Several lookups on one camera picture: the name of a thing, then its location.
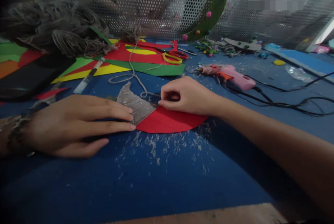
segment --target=yellow scissor handle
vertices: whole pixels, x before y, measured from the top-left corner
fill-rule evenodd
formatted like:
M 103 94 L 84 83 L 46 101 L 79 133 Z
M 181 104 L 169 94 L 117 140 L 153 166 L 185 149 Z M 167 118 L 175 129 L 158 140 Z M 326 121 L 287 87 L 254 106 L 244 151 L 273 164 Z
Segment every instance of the yellow scissor handle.
M 163 53 L 162 57 L 163 57 L 163 59 L 165 61 L 167 61 L 170 64 L 181 64 L 182 63 L 182 59 L 181 58 L 173 56 L 173 55 L 170 55 L 170 54 L 167 54 L 167 53 Z M 167 57 L 175 59 L 175 60 L 178 60 L 178 61 L 171 61 L 171 60 L 167 59 Z

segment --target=red-handled scissors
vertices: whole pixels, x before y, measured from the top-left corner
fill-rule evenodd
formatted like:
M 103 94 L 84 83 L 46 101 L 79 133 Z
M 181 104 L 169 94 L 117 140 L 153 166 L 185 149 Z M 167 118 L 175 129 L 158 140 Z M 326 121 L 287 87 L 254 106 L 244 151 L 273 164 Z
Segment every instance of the red-handled scissors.
M 189 55 L 183 52 L 180 52 L 180 51 L 168 51 L 168 50 L 163 50 L 160 48 L 156 48 L 156 49 L 162 52 L 163 59 L 170 64 L 181 64 L 183 59 L 189 58 Z M 172 61 L 170 59 L 167 59 L 167 57 L 175 59 L 177 61 Z

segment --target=pink glue gun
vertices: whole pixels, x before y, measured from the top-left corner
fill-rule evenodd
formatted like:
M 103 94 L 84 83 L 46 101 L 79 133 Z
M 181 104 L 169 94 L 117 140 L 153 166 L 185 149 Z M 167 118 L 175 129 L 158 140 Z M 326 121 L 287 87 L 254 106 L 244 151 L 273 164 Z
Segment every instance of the pink glue gun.
M 232 65 L 207 65 L 202 66 L 196 71 L 205 75 L 218 75 L 224 77 L 225 81 L 230 80 L 238 85 L 243 91 L 251 90 L 255 87 L 256 83 L 247 76 L 236 71 L 236 68 Z

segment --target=plastic bag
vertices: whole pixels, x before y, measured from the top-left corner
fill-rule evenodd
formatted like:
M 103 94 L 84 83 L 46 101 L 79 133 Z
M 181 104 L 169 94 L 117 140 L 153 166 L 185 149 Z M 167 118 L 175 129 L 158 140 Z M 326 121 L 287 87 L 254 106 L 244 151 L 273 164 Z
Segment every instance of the plastic bag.
M 309 83 L 313 81 L 311 77 L 301 68 L 296 68 L 292 66 L 285 66 L 285 70 L 295 79 L 301 80 L 302 82 Z

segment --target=hand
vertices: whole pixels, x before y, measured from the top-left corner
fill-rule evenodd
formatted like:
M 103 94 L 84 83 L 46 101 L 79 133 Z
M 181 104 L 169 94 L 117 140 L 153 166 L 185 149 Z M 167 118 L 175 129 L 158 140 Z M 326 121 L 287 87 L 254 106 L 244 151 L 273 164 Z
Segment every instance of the hand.
M 168 110 L 212 115 L 218 97 L 192 78 L 185 76 L 162 86 L 159 105 Z
M 94 120 L 116 118 L 131 121 L 132 109 L 95 96 L 72 95 L 33 114 L 24 131 L 24 142 L 33 150 L 66 158 L 88 158 L 109 140 L 84 143 L 82 138 L 133 131 L 127 122 Z

